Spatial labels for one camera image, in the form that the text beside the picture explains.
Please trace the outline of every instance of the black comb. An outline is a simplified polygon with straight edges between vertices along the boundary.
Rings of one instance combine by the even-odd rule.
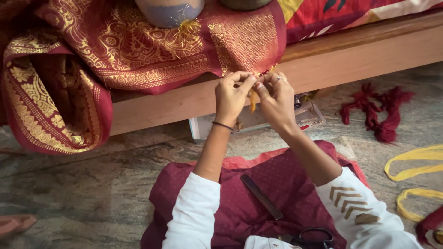
[[[269,213],[274,217],[276,221],[283,217],[283,213],[276,209],[271,200],[263,193],[263,191],[255,184],[255,182],[247,175],[240,176],[243,183],[252,191],[252,193],[258,198],[258,200],[264,205]]]

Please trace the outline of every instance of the maroon cloth with dots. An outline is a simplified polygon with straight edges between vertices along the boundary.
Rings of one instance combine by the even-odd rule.
[[[321,140],[316,141],[316,144],[342,167],[349,167],[363,183],[366,183],[358,166],[337,155],[333,144]],[[224,164],[224,168],[221,169],[220,207],[215,213],[212,248],[242,249],[244,243],[236,239],[245,240],[250,235],[299,234],[307,227],[328,229],[334,236],[334,248],[346,248],[345,239],[338,234],[332,217],[315,192],[314,184],[291,150],[286,150],[252,168],[226,167]],[[169,163],[159,174],[149,197],[155,207],[154,220],[143,234],[142,249],[161,248],[167,223],[172,219],[172,208],[193,169],[194,166],[190,164]],[[272,218],[263,204],[240,180],[242,174],[248,174],[256,182],[282,211],[283,218],[278,221]]]

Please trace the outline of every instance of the black bracelet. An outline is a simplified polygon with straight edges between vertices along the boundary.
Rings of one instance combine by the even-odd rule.
[[[223,126],[223,127],[226,127],[226,128],[228,128],[229,130],[231,130],[232,132],[234,131],[234,128],[229,127],[229,126],[227,126],[227,125],[225,125],[225,124],[218,123],[218,122],[215,122],[215,121],[212,121],[212,123],[213,123],[213,124],[216,124],[216,125],[221,125],[221,126]]]

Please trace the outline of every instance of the bed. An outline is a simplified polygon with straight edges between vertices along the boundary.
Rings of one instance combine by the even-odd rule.
[[[5,112],[16,139],[28,150],[47,154],[79,153],[100,146],[112,135],[214,113],[213,90],[217,79],[233,70],[264,72],[278,62],[277,70],[291,79],[296,93],[319,90],[317,96],[321,96],[339,84],[443,60],[443,12],[439,9],[443,4],[437,0],[274,0],[257,10],[253,17],[247,12],[223,10],[223,15],[217,12],[218,19],[207,22],[211,24],[207,25],[208,32],[205,33],[206,26],[202,25],[201,50],[195,52],[196,47],[186,43],[182,47],[175,46],[166,50],[172,51],[172,55],[166,56],[172,58],[172,64],[155,62],[148,65],[151,71],[147,73],[131,68],[140,63],[137,58],[119,58],[109,51],[110,48],[137,48],[140,41],[150,43],[153,39],[141,34],[146,32],[155,38],[161,36],[154,34],[158,30],[147,28],[149,26],[143,23],[135,8],[130,11],[121,8],[123,21],[124,18],[137,18],[137,22],[126,22],[132,26],[122,27],[104,16],[105,1],[75,3],[88,3],[85,9],[95,4],[102,13],[85,15],[80,11],[82,8],[65,5],[60,0],[50,1],[46,6],[27,6],[25,12],[32,11],[40,21],[45,20],[53,28],[44,26],[47,29],[44,36],[27,30],[31,35],[12,39],[4,54],[2,97]],[[206,17],[214,16],[208,13],[202,14],[203,23]],[[75,15],[84,18],[80,22],[87,24],[85,29],[75,30],[79,27],[72,25]],[[118,32],[97,33],[103,26],[90,23],[100,18],[109,21],[108,29],[115,28]],[[251,18],[256,18],[257,23],[251,22]],[[234,45],[241,42],[248,45],[247,40],[241,41],[241,35],[229,37],[226,31],[220,31],[223,28],[220,22],[231,22],[231,26],[235,26],[235,20],[250,25],[250,37],[261,34],[262,26],[266,32],[274,32],[272,39],[260,40],[259,44],[267,48],[265,52],[256,51],[261,59],[251,61],[250,56],[236,54],[244,54],[244,51],[229,50],[226,44],[234,40],[228,39],[231,37],[237,38]],[[144,29],[134,34],[131,27]],[[113,47],[119,39],[121,46]],[[105,45],[106,51],[96,49],[91,55],[91,43],[98,48]],[[134,49],[131,53],[138,51],[143,50]],[[194,71],[189,75],[179,73],[174,80],[155,71],[159,68],[156,65],[162,65],[166,69],[175,67],[177,72],[177,68],[182,70],[186,64],[193,65]],[[128,84],[134,79],[133,74],[149,76],[152,70],[159,81],[147,79],[141,85]]]

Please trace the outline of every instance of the hand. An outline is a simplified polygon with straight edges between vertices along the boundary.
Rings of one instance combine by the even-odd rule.
[[[245,106],[246,97],[257,78],[252,73],[238,71],[220,79],[215,87],[216,112],[218,123],[234,127],[237,117]]]
[[[261,76],[254,86],[261,101],[261,111],[281,136],[300,130],[294,115],[294,89],[283,73]]]

